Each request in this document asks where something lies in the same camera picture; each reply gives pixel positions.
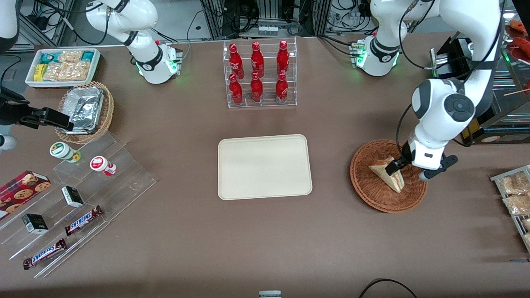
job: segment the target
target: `wicker basket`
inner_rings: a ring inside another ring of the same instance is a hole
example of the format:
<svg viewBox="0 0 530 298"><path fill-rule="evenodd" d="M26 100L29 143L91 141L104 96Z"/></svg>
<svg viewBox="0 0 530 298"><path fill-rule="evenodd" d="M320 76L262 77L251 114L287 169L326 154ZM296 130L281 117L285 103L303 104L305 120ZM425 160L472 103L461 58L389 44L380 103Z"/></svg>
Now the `wicker basket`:
<svg viewBox="0 0 530 298"><path fill-rule="evenodd" d="M399 155L394 141L382 139L364 144L351 160L350 179L355 191L377 210L387 213L405 212L416 207L425 196L427 182L420 180L420 168L408 165L401 169L405 186L398 194L368 167L377 160Z"/></svg>
<svg viewBox="0 0 530 298"><path fill-rule="evenodd" d="M65 142L83 145L88 143L88 141L92 140L97 135L102 134L109 129L110 122L112 122L112 113L114 112L114 99L112 98L112 94L110 94L109 89L107 89L105 85L99 82L90 82L88 84L76 86L75 88L83 89L89 87L98 87L105 92L103 106L101 107L101 115L98 123L98 130L91 135L67 135L59 132L59 130L56 128L55 133L59 136L61 140ZM66 94L63 96L63 100L61 100L61 103L59 104L59 111L63 109L65 99Z"/></svg>

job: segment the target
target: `coca-cola bottle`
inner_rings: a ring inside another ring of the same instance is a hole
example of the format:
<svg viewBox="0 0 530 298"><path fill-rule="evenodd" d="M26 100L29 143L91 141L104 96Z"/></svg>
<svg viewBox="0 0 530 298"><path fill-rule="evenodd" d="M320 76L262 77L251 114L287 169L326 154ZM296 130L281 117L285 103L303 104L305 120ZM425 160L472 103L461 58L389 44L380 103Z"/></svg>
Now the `coca-cola bottle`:
<svg viewBox="0 0 530 298"><path fill-rule="evenodd" d="M245 77L243 59L241 59L241 55L237 52L237 46L235 43L230 44L228 48L230 49L230 68L232 69L232 73L237 75L239 80L242 80Z"/></svg>
<svg viewBox="0 0 530 298"><path fill-rule="evenodd" d="M263 62L263 54L260 50L260 43L255 41L252 43L252 56L250 57L252 63L252 71L257 72L259 77L265 75L265 66Z"/></svg>
<svg viewBox="0 0 530 298"><path fill-rule="evenodd" d="M232 101L236 106L240 106L243 104L243 90L241 89L241 85L237 81L237 76L235 74L230 74L228 79L230 80L228 88L230 89Z"/></svg>
<svg viewBox="0 0 530 298"><path fill-rule="evenodd" d="M261 83L258 72L252 73L252 82L250 82L250 89L252 90L252 100L255 103L260 103L263 99L263 83Z"/></svg>
<svg viewBox="0 0 530 298"><path fill-rule="evenodd" d="M289 85L285 81L285 73L282 72L278 75L276 82L276 102L278 104L284 104L287 101L287 88Z"/></svg>
<svg viewBox="0 0 530 298"><path fill-rule="evenodd" d="M280 41L280 50L276 56L276 65L278 75L282 72L287 73L289 69L289 52L287 52L287 42L284 40Z"/></svg>

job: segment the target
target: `cookie box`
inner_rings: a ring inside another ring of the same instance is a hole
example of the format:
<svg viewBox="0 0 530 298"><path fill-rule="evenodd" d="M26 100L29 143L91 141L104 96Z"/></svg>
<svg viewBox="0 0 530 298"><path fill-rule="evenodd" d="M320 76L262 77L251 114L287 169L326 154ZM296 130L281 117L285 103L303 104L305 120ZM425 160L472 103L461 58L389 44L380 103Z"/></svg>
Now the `cookie box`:
<svg viewBox="0 0 530 298"><path fill-rule="evenodd" d="M51 186L48 177L24 171L0 187L0 220Z"/></svg>

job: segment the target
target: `aluminum foil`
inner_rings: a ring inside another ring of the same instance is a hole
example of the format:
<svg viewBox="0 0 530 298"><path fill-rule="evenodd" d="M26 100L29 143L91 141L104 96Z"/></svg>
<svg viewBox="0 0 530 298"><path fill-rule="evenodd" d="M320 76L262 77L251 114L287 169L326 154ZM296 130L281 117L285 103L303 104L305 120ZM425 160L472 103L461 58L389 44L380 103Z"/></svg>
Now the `aluminum foil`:
<svg viewBox="0 0 530 298"><path fill-rule="evenodd" d="M71 132L63 129L60 131L65 134L95 133L98 129L104 97L104 91L98 87L70 90L61 112L70 116L74 129Z"/></svg>

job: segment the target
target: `sandwich slice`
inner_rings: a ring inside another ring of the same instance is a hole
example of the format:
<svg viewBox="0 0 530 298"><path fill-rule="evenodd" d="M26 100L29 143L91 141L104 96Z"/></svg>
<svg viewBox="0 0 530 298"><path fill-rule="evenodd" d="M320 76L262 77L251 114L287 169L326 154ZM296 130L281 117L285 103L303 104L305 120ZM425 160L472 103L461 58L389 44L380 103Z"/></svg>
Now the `sandwich slice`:
<svg viewBox="0 0 530 298"><path fill-rule="evenodd" d="M386 166L389 165L393 160L393 157L389 157L385 160L378 160L375 161L372 165L370 165L369 168L374 173L376 173L379 178L385 181L385 183L390 186L390 188L400 193L403 187L405 187L405 182L403 181L403 176L401 176L401 172L398 170L396 173L393 173L389 176L385 171Z"/></svg>

